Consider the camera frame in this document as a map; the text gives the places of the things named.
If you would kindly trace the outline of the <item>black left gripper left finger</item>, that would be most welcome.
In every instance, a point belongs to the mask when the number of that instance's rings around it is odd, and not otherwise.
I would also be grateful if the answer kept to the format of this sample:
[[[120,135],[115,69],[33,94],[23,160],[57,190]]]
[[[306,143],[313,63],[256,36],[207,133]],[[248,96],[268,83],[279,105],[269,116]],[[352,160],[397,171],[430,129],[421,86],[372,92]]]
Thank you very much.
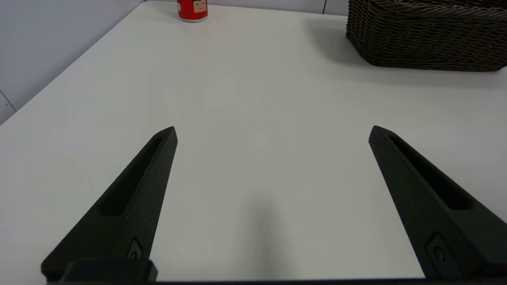
[[[178,143],[156,133],[40,266],[48,283],[148,283],[154,236]]]

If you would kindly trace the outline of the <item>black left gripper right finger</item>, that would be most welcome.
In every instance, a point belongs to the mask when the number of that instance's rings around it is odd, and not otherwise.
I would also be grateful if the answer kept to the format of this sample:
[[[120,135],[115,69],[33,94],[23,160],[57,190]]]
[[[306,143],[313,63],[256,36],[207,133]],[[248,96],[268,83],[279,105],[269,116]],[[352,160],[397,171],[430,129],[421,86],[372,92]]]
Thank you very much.
[[[394,132],[369,135],[427,279],[506,279],[507,225]]]

